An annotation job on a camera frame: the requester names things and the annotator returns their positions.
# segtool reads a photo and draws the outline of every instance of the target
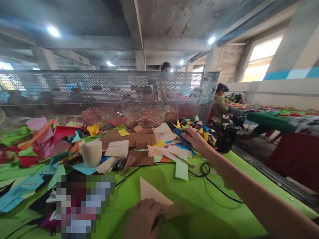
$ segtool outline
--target electrical cord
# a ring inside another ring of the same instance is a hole
[[[40,224],[43,222],[43,220],[45,219],[45,216],[39,217],[37,219],[33,219],[31,221],[29,221],[28,223],[24,224],[23,226],[19,227],[18,229],[14,230],[13,232],[10,233],[10,235],[8,235],[5,239],[8,239],[10,236],[12,236],[14,233],[16,233],[17,231],[19,231],[21,228],[25,227],[25,226],[32,226],[32,225],[38,225],[40,226]]]
[[[174,163],[174,162],[156,162],[156,163],[154,163],[154,164],[166,164],[166,163],[176,164],[176,163]],[[205,173],[204,170],[203,170],[203,168],[204,168],[205,165],[208,166],[208,170],[207,170],[206,173]],[[143,166],[140,166],[140,167],[138,167],[137,169],[135,169],[133,172],[131,172],[129,175],[127,175],[127,176],[125,177],[125,179],[123,179],[122,181],[118,182],[115,186],[118,186],[118,185],[120,185],[121,183],[123,183],[129,176],[131,176],[133,173],[135,173],[136,171],[138,171],[138,170],[139,170],[140,168],[142,168],[142,167],[143,167]],[[207,177],[207,175],[208,175],[209,172],[210,172],[210,165],[209,165],[208,163],[202,163],[202,164],[200,165],[201,175],[197,175],[197,174],[193,173],[193,172],[190,171],[190,170],[189,170],[189,172],[190,172],[192,175],[194,175],[195,177],[198,177],[198,178],[203,178],[203,177],[205,177],[212,185],[214,185],[214,186],[215,186],[222,194],[224,194],[226,197],[228,197],[229,199],[231,199],[231,200],[233,200],[233,201],[235,201],[235,202],[237,202],[237,203],[244,204],[244,202],[238,201],[238,200],[232,198],[231,196],[229,196],[227,193],[225,193],[223,190],[221,190],[215,183],[213,183],[213,182]]]

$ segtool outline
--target green tablecloth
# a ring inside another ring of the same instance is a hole
[[[318,217],[313,210],[273,183],[235,153],[229,152],[225,154],[225,157],[306,217],[310,219]],[[199,166],[204,159],[196,156],[190,159],[190,162],[196,166],[192,170],[199,175]],[[122,179],[118,173],[111,174],[115,175],[116,181]],[[128,177],[123,184],[116,187],[109,206],[101,214],[101,219],[96,222],[95,235],[92,235],[92,238],[123,238],[127,209],[133,207],[140,199],[140,177],[151,183],[173,202],[184,201],[189,206],[189,215],[165,222],[159,238],[254,238],[266,235],[264,228],[244,204],[231,201],[205,178],[196,178],[190,174],[189,181],[184,181],[176,179],[174,175],[175,165],[160,164],[141,168]],[[224,187],[223,179],[217,173],[210,173],[208,177],[228,195],[238,199],[232,190]],[[0,216],[1,237],[7,236],[31,219],[39,217],[28,207],[45,191],[46,189],[40,190],[11,212]],[[34,226],[27,226],[19,230],[12,238],[17,237],[49,238],[48,232],[41,228],[34,229]]]
[[[274,116],[270,113],[250,112],[247,114],[247,120],[283,133],[292,133],[295,131],[295,128],[288,124],[289,118]]]

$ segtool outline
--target woman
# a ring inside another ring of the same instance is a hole
[[[225,92],[228,92],[228,87],[222,83],[219,83],[215,93],[213,105],[211,108],[211,121],[213,128],[219,129],[222,123],[222,116],[226,115],[229,110],[229,104],[231,101],[227,101],[222,97]]]

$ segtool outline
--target perforated metal screen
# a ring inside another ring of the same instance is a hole
[[[2,127],[59,117],[101,129],[157,127],[198,114],[206,121],[220,72],[0,71]]]

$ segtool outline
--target ceiling light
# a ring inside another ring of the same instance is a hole
[[[115,67],[115,65],[113,65],[113,64],[112,64],[111,62],[109,62],[109,61],[106,62],[106,63],[107,63],[108,66]]]
[[[59,31],[55,27],[48,27],[48,31],[52,36],[60,37]]]
[[[209,39],[209,41],[208,41],[208,44],[213,44],[214,43],[214,41],[215,41],[215,37],[211,37],[210,39]]]

